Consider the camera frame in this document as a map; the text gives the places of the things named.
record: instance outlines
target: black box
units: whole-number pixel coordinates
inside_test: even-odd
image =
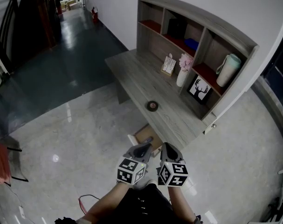
[[[173,18],[169,20],[167,34],[176,39],[184,39],[187,22],[182,19]]]

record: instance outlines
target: white vase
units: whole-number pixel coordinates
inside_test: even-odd
[[[182,87],[188,75],[188,71],[183,71],[182,69],[179,71],[179,75],[177,78],[177,86]]]

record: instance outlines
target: marker cube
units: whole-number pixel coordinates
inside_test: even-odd
[[[185,164],[164,162],[159,177],[168,187],[181,187],[188,178],[188,172]]]
[[[145,175],[146,164],[121,157],[117,164],[117,180],[134,185]]]

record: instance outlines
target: black tape roll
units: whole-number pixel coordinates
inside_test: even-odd
[[[146,105],[147,110],[149,110],[150,112],[155,112],[158,109],[159,105],[156,101],[149,101]]]

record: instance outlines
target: glossy floor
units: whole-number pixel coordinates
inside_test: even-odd
[[[71,100],[32,120],[4,140],[23,149],[13,156],[12,172],[29,183],[12,180],[25,216],[35,224],[82,216],[78,197],[105,195],[115,184],[114,168],[131,146],[127,134],[146,120],[131,102],[117,102],[114,84]],[[250,89],[222,116],[218,127],[199,136],[183,151],[189,182],[184,195],[205,224],[210,212],[219,224],[257,221],[279,196],[283,139],[270,114]],[[156,178],[159,156],[150,161]],[[162,188],[167,196],[167,189]],[[95,200],[86,198],[88,209]],[[0,221],[30,224],[20,216],[19,200],[0,185]]]
[[[125,51],[87,10],[63,13],[62,40],[22,65],[0,87],[0,136],[113,81],[104,59]]]

